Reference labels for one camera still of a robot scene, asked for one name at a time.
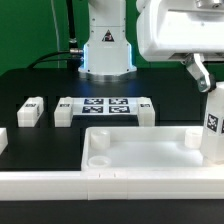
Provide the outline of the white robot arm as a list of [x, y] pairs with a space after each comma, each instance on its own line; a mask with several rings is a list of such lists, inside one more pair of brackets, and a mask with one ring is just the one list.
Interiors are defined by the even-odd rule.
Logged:
[[[79, 72], [97, 81], [134, 72], [127, 0], [88, 0], [90, 37]], [[224, 0], [136, 0], [137, 45], [148, 62], [179, 61], [201, 92], [216, 88], [206, 62], [224, 61]]]

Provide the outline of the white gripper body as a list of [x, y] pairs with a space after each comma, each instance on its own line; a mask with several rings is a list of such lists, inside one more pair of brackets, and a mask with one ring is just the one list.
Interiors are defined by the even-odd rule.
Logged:
[[224, 53], [224, 0], [137, 0], [137, 42], [146, 61]]

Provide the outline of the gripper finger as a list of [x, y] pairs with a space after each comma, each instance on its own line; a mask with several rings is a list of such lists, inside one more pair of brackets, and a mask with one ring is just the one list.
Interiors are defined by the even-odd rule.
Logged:
[[200, 92], [211, 92], [216, 88], [215, 77], [204, 66], [204, 62], [214, 60], [214, 53], [188, 53], [183, 60], [187, 71], [197, 81]]

